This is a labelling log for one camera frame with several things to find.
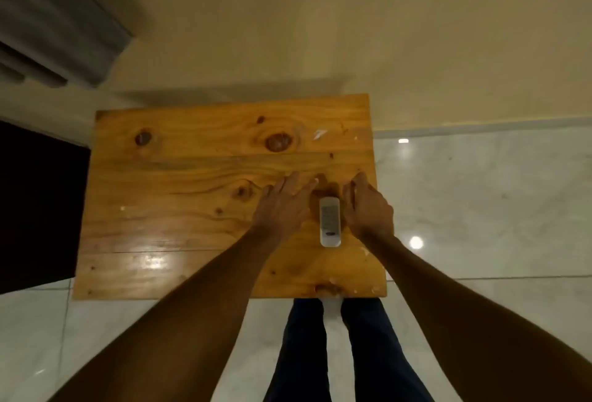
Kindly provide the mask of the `person's leg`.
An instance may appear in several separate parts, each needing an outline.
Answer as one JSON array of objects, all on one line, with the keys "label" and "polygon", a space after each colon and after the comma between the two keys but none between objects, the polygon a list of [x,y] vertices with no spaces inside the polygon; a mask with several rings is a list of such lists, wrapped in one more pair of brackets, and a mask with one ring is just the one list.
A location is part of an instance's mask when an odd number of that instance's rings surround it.
[{"label": "person's leg", "polygon": [[356,402],[434,402],[411,367],[379,298],[346,298]]},{"label": "person's leg", "polygon": [[327,335],[319,299],[295,299],[263,402],[331,402]]}]

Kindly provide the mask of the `person's left forearm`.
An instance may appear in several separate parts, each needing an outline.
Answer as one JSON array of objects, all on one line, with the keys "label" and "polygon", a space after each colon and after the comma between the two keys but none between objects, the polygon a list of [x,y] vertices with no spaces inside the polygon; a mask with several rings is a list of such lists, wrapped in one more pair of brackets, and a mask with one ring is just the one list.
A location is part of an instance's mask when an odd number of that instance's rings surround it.
[{"label": "person's left forearm", "polygon": [[210,402],[277,230],[255,226],[167,294],[48,402]]}]

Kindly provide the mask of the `person's left leg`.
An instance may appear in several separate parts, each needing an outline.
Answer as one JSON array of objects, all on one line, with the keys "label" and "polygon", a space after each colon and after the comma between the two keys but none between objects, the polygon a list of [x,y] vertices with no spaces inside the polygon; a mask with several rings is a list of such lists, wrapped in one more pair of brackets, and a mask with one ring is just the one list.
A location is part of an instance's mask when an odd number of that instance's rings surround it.
[{"label": "person's left leg", "polygon": [[331,402],[327,335],[319,299],[295,299],[263,402]]}]

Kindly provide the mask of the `person's right forearm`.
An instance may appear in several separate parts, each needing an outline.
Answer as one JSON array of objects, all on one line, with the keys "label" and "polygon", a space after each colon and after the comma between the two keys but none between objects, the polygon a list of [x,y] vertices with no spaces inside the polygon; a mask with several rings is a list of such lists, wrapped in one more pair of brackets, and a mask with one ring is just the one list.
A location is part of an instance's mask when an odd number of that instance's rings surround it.
[{"label": "person's right forearm", "polygon": [[573,348],[393,235],[365,229],[359,239],[389,272],[463,402],[592,402],[592,363]]}]

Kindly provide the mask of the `grey air conditioner unit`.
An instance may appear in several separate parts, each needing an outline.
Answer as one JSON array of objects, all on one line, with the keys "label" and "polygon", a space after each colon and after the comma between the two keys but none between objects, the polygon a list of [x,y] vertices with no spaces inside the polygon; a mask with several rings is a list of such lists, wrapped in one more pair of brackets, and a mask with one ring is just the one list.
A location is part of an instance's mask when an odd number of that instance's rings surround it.
[{"label": "grey air conditioner unit", "polygon": [[97,0],[0,0],[0,82],[95,88],[131,40]]}]

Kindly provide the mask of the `black furniture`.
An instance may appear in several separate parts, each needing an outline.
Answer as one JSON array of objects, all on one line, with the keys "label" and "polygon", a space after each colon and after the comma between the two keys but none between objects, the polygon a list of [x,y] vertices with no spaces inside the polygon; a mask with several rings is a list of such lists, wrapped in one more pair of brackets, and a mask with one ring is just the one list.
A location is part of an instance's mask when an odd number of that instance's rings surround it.
[{"label": "black furniture", "polygon": [[0,295],[75,276],[90,158],[0,121]]}]

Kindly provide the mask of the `person's right hand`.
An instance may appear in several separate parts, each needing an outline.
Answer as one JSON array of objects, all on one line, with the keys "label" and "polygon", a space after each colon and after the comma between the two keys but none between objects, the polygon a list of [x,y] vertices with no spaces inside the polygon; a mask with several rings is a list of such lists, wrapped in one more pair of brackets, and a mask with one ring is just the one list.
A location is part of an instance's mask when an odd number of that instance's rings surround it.
[{"label": "person's right hand", "polygon": [[350,231],[363,244],[394,238],[394,210],[372,186],[365,172],[358,172],[345,185],[355,186],[355,215],[344,216]]}]

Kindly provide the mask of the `person's right leg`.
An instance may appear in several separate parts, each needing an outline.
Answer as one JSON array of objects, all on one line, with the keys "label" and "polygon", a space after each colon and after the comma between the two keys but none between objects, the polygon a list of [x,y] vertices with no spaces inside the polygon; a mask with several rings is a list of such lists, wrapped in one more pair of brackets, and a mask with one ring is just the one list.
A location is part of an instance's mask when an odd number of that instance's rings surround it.
[{"label": "person's right leg", "polygon": [[356,402],[434,402],[411,367],[379,298],[346,298]]}]

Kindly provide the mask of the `white remote control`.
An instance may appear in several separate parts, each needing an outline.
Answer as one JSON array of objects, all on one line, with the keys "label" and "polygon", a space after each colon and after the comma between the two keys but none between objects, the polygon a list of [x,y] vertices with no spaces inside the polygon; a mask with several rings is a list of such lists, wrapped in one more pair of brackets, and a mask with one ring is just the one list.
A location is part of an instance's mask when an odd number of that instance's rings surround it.
[{"label": "white remote control", "polygon": [[340,199],[324,196],[319,200],[320,244],[338,248],[342,242]]}]

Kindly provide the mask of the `person's left hand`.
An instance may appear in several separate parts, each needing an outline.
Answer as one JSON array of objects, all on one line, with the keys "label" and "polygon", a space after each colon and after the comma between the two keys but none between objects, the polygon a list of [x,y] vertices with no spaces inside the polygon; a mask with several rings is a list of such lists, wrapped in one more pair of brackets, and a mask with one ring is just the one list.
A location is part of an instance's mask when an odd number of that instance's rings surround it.
[{"label": "person's left hand", "polygon": [[319,179],[314,177],[311,181],[299,186],[298,194],[287,195],[285,178],[288,176],[281,177],[273,184],[274,193],[270,201],[261,201],[260,197],[249,228],[249,233],[257,235],[274,246],[278,246],[294,234],[308,217],[309,199],[319,184]]}]

